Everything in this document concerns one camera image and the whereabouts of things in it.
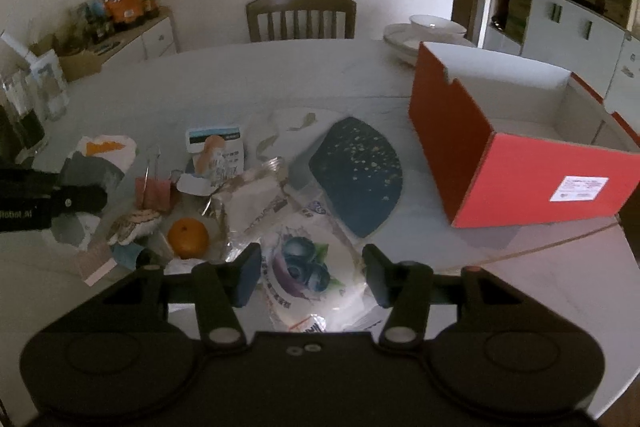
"white paper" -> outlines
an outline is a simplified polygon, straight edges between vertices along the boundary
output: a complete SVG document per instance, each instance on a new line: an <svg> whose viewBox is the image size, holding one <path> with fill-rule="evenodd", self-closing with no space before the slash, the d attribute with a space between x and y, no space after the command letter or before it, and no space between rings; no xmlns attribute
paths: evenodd
<svg viewBox="0 0 640 427"><path fill-rule="evenodd" d="M609 178L566 176L549 201L593 201Z"/></svg>

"white marble table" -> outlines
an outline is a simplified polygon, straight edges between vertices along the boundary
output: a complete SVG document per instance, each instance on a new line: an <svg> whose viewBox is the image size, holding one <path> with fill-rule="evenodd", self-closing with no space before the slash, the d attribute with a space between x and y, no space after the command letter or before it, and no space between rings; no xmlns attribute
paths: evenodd
<svg viewBox="0 0 640 427"><path fill-rule="evenodd" d="M595 417L640 371L640 271L612 218L504 229L456 230L444 216L427 163L407 118L414 70L382 42L291 41L225 46L108 71L70 86L68 114L52 126L35 167L57 170L82 136L126 134L140 150L162 148L164 174L184 165L184 131L287 107L325 108L360 118L385 134L404 171L398 208L369 241L394 261L415 259L439 272L465 264L486 269L588 330L606 357L606 373L589 407ZM137 160L129 175L142 175ZM107 287L81 282L71 248L41 233L0 237L0 397L18 423L34 408L18 373L25 341ZM249 334L269 328L258 298L238 311ZM172 321L193 330L193 317ZM448 307L432 308L434 335L451 323Z"/></svg>

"open cardboard box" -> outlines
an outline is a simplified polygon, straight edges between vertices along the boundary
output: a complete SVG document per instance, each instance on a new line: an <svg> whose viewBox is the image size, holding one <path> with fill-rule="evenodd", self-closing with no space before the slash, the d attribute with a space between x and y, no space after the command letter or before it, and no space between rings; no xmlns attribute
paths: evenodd
<svg viewBox="0 0 640 427"><path fill-rule="evenodd" d="M613 216L640 181L640 140L575 74L423 43L409 115L454 227Z"/></svg>

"orange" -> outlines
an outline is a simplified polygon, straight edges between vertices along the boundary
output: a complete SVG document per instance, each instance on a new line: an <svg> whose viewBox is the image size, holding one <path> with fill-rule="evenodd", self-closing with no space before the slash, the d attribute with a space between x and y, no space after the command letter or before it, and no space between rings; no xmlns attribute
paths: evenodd
<svg viewBox="0 0 640 427"><path fill-rule="evenodd" d="M199 259L209 246L209 232L193 217L178 219L169 230L166 239L181 259Z"/></svg>

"chair backrest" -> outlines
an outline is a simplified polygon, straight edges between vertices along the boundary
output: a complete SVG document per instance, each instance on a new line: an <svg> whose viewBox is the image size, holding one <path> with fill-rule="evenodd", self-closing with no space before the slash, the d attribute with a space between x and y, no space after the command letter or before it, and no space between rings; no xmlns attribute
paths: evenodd
<svg viewBox="0 0 640 427"><path fill-rule="evenodd" d="M274 41L273 14L280 13L280 40L300 38L299 12L306 12L305 35L307 39L324 39L324 14L331 12L331 38L337 39L338 12L345 14L344 38L353 39L356 31L356 3L352 0L255 0L246 6L246 20L249 24L251 42L262 42L258 15L267 14L267 32ZM312 27L312 12L317 11L318 31ZM293 12L293 35L287 31L287 12Z"/></svg>

